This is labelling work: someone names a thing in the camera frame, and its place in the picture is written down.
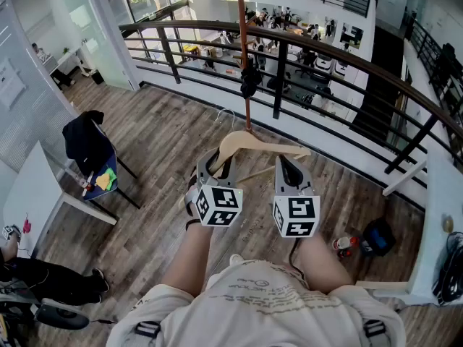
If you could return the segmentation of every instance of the staircase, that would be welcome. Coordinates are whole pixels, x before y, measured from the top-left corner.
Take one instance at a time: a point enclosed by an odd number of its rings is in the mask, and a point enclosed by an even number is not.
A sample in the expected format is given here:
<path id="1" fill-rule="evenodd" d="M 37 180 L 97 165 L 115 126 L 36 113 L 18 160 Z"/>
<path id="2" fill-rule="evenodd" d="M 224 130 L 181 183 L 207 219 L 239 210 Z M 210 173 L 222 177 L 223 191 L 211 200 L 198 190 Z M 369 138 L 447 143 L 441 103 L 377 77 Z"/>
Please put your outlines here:
<path id="1" fill-rule="evenodd" d="M 400 77 L 402 73 L 403 55 L 404 41 L 376 26 L 371 62 L 386 71 L 395 74 L 397 77 Z M 395 106 L 398 92 L 393 89 L 392 86 L 388 85 L 386 81 L 370 75 L 368 77 L 366 90 L 369 93 L 384 99 L 392 106 Z M 371 95 L 366 95 L 363 98 L 363 104 L 360 109 L 388 125 L 391 124 L 393 114 L 392 109 Z M 377 138 L 386 141 L 388 129 L 385 125 L 378 123 L 375 119 L 371 119 L 369 116 L 358 113 L 353 124 L 360 128 L 360 130 L 356 129 L 355 131 L 368 139 L 372 139 L 371 135 L 374 135 Z"/>

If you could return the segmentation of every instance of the shoe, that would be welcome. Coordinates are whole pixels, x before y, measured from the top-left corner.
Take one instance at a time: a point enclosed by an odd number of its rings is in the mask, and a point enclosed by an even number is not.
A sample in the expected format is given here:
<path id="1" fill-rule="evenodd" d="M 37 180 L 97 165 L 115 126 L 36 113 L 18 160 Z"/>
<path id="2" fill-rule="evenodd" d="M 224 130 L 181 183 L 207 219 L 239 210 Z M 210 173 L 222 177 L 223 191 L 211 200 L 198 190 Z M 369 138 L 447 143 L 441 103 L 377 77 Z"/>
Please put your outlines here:
<path id="1" fill-rule="evenodd" d="M 101 271 L 100 269 L 95 267 L 92 270 L 92 275 L 93 276 L 98 276 L 101 280 L 104 281 L 105 288 L 101 291 L 102 293 L 106 293 L 107 291 L 109 291 L 109 284 L 108 284 L 108 282 L 106 281 L 106 279 L 104 277 L 103 271 Z"/>
<path id="2" fill-rule="evenodd" d="M 239 254 L 235 253 L 230 256 L 230 266 L 243 262 L 245 259 Z"/>

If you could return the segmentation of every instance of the wooden hanger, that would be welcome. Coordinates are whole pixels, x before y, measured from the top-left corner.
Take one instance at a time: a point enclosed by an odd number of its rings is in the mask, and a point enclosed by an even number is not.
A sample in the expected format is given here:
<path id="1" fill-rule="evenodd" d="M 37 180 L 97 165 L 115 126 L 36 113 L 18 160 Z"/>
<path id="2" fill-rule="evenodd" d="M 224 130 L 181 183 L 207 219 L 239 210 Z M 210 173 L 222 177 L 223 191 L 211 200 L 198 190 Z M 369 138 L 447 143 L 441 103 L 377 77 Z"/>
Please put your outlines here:
<path id="1" fill-rule="evenodd" d="M 225 161 L 239 149 L 266 150 L 268 152 L 277 152 L 282 154 L 310 155 L 310 150 L 306 147 L 262 142 L 249 132 L 234 131 L 225 136 L 220 143 L 220 147 L 218 147 L 217 160 L 210 167 L 211 173 L 214 174 L 217 172 Z"/>

